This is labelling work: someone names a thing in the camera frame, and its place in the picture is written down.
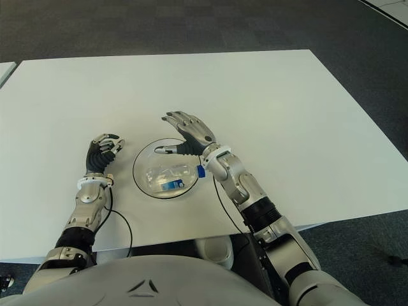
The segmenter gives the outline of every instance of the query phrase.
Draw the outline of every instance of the silver robotic hand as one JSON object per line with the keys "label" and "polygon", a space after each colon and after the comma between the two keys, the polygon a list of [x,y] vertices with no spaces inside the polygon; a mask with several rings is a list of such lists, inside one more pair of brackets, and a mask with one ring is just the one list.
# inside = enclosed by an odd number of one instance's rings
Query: silver robotic hand
{"label": "silver robotic hand", "polygon": [[100,229],[101,211],[106,204],[105,188],[109,187],[112,200],[112,175],[105,176],[105,168],[122,150],[124,140],[114,134],[102,134],[93,139],[86,157],[86,173],[78,183],[75,209],[68,219],[55,248],[48,252],[44,262],[31,277],[24,292],[34,291],[93,265],[92,246]]}
{"label": "silver robotic hand", "polygon": [[162,154],[203,156],[203,166],[211,171],[237,207],[254,238],[264,248],[261,264],[279,275],[288,288],[291,305],[366,305],[329,274],[321,271],[315,254],[292,224],[269,200],[256,179],[231,153],[215,142],[213,132],[197,117],[169,112],[169,122],[186,139],[181,145],[158,147]]}
{"label": "silver robotic hand", "polygon": [[180,145],[157,147],[156,153],[160,154],[189,154],[202,155],[203,151],[215,143],[215,136],[199,118],[184,112],[168,112],[162,120],[170,123],[186,139]]}

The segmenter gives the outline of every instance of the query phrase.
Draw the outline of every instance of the cable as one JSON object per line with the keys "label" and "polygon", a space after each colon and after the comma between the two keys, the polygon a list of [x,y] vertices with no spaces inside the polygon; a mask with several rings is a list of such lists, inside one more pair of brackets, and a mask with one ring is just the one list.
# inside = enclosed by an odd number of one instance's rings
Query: cable
{"label": "cable", "polygon": [[242,230],[235,224],[234,220],[231,218],[230,214],[229,214],[229,213],[227,212],[227,210],[225,209],[225,206],[224,206],[224,204],[222,203],[221,197],[219,196],[218,188],[217,188],[217,184],[215,183],[215,177],[214,177],[214,176],[212,176],[212,181],[214,182],[214,188],[215,188],[215,192],[217,193],[217,197],[218,197],[219,203],[221,204],[221,206],[222,206],[222,208],[224,209],[225,213],[227,214],[227,216],[228,216],[229,219],[231,220],[232,224],[234,224],[234,226],[236,227],[236,229],[237,229],[237,230],[245,237],[245,239],[247,240],[247,243],[244,244],[244,245],[238,250],[238,252],[235,254],[235,258],[238,258],[238,255],[241,253],[241,251],[242,251],[245,247],[247,247],[247,246],[249,245],[249,239],[248,239],[248,237],[246,236],[246,234],[244,234],[244,233],[242,232]]}
{"label": "cable", "polygon": [[112,209],[112,212],[114,212],[115,214],[118,214],[122,217],[122,219],[125,220],[127,228],[129,228],[129,233],[130,233],[130,246],[129,246],[129,250],[127,252],[126,257],[131,257],[130,253],[132,251],[132,244],[133,244],[133,233],[132,233],[132,228],[130,227],[130,224],[128,222],[128,220],[124,217],[124,215],[122,215],[120,212],[118,212],[117,210]]}
{"label": "cable", "polygon": [[382,8],[383,6],[386,6],[386,5],[395,4],[395,3],[404,2],[404,1],[405,0],[400,0],[400,1],[397,1],[397,2],[386,3],[386,4],[383,4],[383,5],[380,5],[379,8]]}
{"label": "cable", "polygon": [[103,221],[101,222],[101,224],[95,229],[94,234],[96,235],[96,233],[101,229],[102,225],[105,224],[106,220],[108,220],[110,213],[112,212],[112,208],[113,208],[113,195],[112,195],[112,188],[109,187],[109,195],[110,195],[110,207],[108,209],[108,214],[106,215],[106,217],[103,219]]}

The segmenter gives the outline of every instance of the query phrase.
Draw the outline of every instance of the table top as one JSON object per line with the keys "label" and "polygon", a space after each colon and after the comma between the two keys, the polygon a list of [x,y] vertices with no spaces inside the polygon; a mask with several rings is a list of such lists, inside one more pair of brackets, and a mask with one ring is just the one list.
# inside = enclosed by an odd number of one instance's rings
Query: table top
{"label": "table top", "polygon": [[[211,175],[170,200],[135,186],[137,153],[180,138],[160,120],[169,110],[206,122],[295,226],[408,208],[408,163],[309,50],[24,61],[0,91],[0,259],[54,247],[101,133],[127,141],[107,173],[134,246],[236,233]],[[112,215],[94,249],[128,235]]]}
{"label": "table top", "polygon": [[15,67],[15,62],[0,62],[0,87]]}

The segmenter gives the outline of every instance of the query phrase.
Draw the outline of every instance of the robotic hand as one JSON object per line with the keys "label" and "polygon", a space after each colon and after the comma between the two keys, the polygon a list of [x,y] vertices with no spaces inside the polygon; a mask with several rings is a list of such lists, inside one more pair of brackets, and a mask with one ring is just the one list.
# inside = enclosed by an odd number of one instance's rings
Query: robotic hand
{"label": "robotic hand", "polygon": [[160,154],[202,155],[203,151],[215,143],[215,136],[199,118],[184,112],[168,112],[162,120],[170,123],[186,139],[180,145],[161,146],[155,149]]}
{"label": "robotic hand", "polygon": [[116,154],[122,150],[125,141],[119,140],[116,144],[112,139],[119,139],[114,134],[102,134],[93,139],[87,153],[87,174],[104,173],[106,166],[115,159]]}
{"label": "robotic hand", "polygon": [[186,139],[181,145],[158,147],[161,154],[202,155],[241,213],[254,238],[264,248],[259,260],[279,275],[289,289],[290,305],[366,305],[331,275],[323,272],[315,254],[292,224],[276,209],[256,179],[228,146],[216,143],[213,132],[197,117],[168,112],[169,122]]}

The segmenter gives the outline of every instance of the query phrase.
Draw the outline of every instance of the carpeted floor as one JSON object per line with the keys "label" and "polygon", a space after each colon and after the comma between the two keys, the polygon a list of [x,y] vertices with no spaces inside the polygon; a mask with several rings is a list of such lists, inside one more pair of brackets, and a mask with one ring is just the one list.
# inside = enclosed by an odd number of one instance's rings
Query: carpeted floor
{"label": "carpeted floor", "polygon": [[[311,49],[408,159],[408,31],[358,0],[0,1],[2,62]],[[366,302],[407,305],[408,268],[388,266],[373,247],[408,257],[407,220],[397,212],[303,235]],[[33,267],[0,265],[1,274],[13,269],[19,292]]]}

